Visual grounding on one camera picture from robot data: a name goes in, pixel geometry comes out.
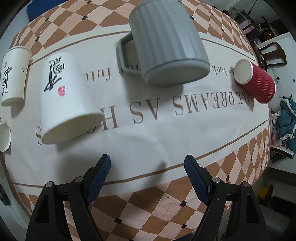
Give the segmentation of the white bird paper cup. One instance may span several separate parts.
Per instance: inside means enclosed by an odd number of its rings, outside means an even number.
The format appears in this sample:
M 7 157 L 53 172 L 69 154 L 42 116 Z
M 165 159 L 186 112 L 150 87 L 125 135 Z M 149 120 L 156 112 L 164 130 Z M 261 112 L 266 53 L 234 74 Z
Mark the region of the white bird paper cup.
M 6 152 L 11 144 L 11 129 L 10 127 L 2 123 L 0 125 L 0 151 Z

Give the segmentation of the white calligraphy cup tilted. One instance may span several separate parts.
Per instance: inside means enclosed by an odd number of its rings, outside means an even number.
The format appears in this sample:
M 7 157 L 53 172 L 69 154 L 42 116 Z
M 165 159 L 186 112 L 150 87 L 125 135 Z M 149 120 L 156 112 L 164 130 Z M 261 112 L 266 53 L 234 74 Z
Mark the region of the white calligraphy cup tilted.
M 74 55 L 49 56 L 43 64 L 40 90 L 42 142 L 57 144 L 78 137 L 99 126 L 104 117 Z

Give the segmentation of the red ripple paper cup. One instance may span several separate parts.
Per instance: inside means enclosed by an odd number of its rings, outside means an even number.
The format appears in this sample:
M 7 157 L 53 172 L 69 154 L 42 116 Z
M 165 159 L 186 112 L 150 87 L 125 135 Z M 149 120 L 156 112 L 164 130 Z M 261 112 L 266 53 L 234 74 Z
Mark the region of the red ripple paper cup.
M 246 59 L 234 66 L 234 79 L 259 103 L 269 103 L 276 93 L 274 79 L 264 70 Z

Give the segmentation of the white calligraphy cup upright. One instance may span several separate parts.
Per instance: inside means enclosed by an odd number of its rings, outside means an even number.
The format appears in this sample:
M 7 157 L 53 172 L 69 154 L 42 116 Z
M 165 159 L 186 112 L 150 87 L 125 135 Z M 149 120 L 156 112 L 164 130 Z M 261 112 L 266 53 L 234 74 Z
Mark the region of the white calligraphy cup upright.
M 25 82 L 31 50 L 16 46 L 3 56 L 1 66 L 1 106 L 12 106 L 24 99 Z

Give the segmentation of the pile of clothes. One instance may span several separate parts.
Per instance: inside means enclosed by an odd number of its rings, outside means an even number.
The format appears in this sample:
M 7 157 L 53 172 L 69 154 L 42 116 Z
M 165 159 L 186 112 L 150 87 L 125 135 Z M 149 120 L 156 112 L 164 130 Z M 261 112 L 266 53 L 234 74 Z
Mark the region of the pile of clothes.
M 272 117 L 272 145 L 279 148 L 272 162 L 281 161 L 295 156 L 295 97 L 283 97 L 280 100 L 280 109 L 271 111 Z

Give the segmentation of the checkered tablecloth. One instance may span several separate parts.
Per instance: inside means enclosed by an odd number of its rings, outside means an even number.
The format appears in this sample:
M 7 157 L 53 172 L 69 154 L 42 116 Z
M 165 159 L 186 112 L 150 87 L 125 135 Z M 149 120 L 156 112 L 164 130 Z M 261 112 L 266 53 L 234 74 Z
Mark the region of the checkered tablecloth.
M 8 47 L 31 49 L 25 100 L 2 107 L 11 145 L 1 155 L 2 182 L 26 229 L 44 184 L 68 183 L 101 155 L 111 170 L 91 213 L 105 240 L 174 240 L 195 230 L 205 212 L 184 170 L 193 155 L 213 176 L 255 183 L 269 163 L 270 110 L 233 79 L 240 59 L 256 58 L 239 25 L 201 1 L 183 1 L 211 63 L 199 81 L 154 88 L 119 73 L 116 45 L 137 1 L 67 1 L 21 29 Z M 51 54 L 72 53 L 105 119 L 70 141 L 41 140 L 40 80 Z

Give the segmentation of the wooden chair by doorway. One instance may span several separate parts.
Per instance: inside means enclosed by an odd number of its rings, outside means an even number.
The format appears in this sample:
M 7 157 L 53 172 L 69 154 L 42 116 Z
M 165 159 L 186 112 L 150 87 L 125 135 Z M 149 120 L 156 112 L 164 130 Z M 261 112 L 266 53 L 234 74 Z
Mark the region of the wooden chair by doorway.
M 263 50 L 266 50 L 269 47 L 275 47 L 275 50 L 263 53 Z M 272 42 L 262 48 L 255 48 L 255 53 L 258 58 L 259 67 L 263 69 L 265 72 L 267 72 L 268 68 L 274 68 L 274 67 L 282 67 L 287 65 L 287 57 L 283 50 L 283 48 L 278 44 L 278 42 Z M 281 63 L 271 63 L 268 64 L 267 61 L 276 60 L 279 59 L 282 62 Z

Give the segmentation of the grey ribbed mug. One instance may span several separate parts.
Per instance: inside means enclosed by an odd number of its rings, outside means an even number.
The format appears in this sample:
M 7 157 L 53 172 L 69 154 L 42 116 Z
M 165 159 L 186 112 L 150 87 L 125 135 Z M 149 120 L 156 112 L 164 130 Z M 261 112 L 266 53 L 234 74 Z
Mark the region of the grey ribbed mug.
M 210 72 L 200 35 L 179 1 L 143 1 L 129 15 L 131 32 L 116 47 L 121 73 L 152 86 L 197 81 Z

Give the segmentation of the blue folding chair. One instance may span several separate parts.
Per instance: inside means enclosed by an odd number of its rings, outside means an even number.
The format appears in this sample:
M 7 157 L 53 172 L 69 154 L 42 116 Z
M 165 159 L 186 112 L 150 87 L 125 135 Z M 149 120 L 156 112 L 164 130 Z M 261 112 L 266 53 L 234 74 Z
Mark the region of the blue folding chair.
M 51 9 L 56 10 L 58 5 L 65 3 L 65 0 L 35 0 L 32 1 L 27 6 L 27 15 L 29 22 L 32 22 L 34 19 L 40 15 L 51 11 Z

